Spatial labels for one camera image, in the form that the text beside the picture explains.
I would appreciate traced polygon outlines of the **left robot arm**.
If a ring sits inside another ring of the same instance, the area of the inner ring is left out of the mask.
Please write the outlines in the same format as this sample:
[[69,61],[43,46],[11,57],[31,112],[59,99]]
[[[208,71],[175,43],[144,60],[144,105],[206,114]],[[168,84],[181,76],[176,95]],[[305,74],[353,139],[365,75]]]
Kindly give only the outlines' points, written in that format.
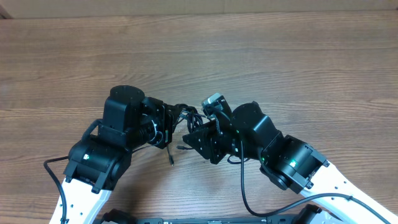
[[134,151],[145,144],[167,147],[184,108],[148,97],[134,86],[113,87],[103,117],[70,149],[65,178],[56,182],[60,198],[51,223],[93,223]]

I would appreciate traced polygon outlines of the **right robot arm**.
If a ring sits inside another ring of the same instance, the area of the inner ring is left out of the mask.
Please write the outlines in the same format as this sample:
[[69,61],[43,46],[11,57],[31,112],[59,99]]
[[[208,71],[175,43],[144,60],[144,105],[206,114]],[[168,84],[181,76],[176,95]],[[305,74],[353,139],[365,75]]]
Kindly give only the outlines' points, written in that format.
[[214,119],[183,141],[212,164],[227,154],[254,159],[277,187],[303,195],[302,202],[313,201],[345,223],[397,223],[396,214],[353,185],[323,154],[283,135],[255,101],[231,113],[222,103],[203,109]]

